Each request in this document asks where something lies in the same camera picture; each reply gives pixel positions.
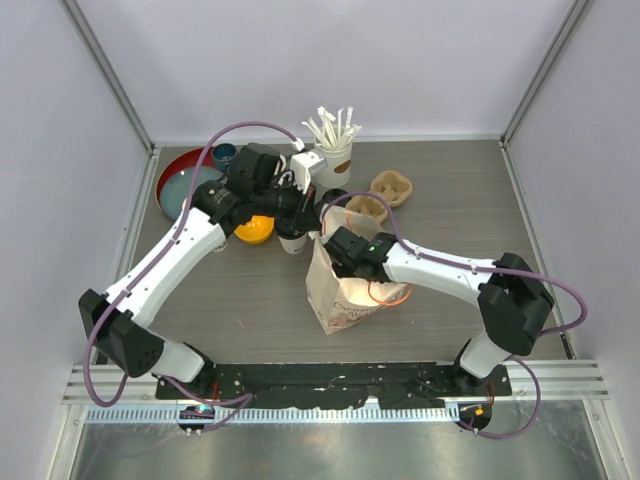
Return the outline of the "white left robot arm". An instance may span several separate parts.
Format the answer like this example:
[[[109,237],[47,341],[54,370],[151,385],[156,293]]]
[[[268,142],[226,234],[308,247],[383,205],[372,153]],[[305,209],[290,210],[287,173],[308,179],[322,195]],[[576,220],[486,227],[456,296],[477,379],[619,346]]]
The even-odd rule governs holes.
[[[213,385],[210,360],[154,333],[157,312],[190,271],[253,216],[273,218],[291,236],[319,230],[312,177],[326,165],[315,151],[284,158],[265,145],[242,147],[225,179],[199,185],[174,225],[128,274],[104,293],[81,296],[90,348],[131,378],[169,376],[190,398],[205,397]]]

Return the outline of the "stack of black lids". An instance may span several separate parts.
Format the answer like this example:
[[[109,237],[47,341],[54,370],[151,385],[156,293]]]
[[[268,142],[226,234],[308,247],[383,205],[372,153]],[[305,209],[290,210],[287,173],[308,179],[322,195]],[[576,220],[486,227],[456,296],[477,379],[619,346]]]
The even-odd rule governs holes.
[[[322,196],[324,203],[335,202],[340,207],[345,207],[349,200],[348,192],[340,188],[329,189]]]

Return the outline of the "brown paper bag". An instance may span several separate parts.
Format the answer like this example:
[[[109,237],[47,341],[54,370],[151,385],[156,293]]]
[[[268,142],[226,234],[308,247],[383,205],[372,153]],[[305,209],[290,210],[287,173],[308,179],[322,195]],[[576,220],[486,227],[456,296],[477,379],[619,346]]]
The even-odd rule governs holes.
[[[306,290],[308,302],[328,335],[349,328],[381,309],[399,305],[411,294],[411,287],[402,283],[338,277],[321,241],[339,227],[367,241],[383,231],[373,218],[342,207],[334,206],[325,214],[321,232],[314,241]]]

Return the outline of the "stack of white paper cups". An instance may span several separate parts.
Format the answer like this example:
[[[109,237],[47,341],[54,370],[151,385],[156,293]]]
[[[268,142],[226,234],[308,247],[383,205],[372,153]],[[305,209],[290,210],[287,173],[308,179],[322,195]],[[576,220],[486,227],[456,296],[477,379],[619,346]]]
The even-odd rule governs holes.
[[[223,251],[228,245],[228,240],[226,237],[223,237],[212,249],[212,252],[218,253]]]

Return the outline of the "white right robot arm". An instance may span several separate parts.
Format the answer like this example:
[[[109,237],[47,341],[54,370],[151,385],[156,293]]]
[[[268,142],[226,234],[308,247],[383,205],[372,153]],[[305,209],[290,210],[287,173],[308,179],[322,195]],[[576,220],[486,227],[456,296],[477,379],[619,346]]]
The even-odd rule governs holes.
[[[464,344],[452,367],[456,393],[477,393],[503,361],[529,355],[554,306],[529,265],[512,253],[498,260],[465,259],[387,232],[368,239],[344,226],[323,236],[321,244],[342,278],[420,286],[479,309],[483,330]]]

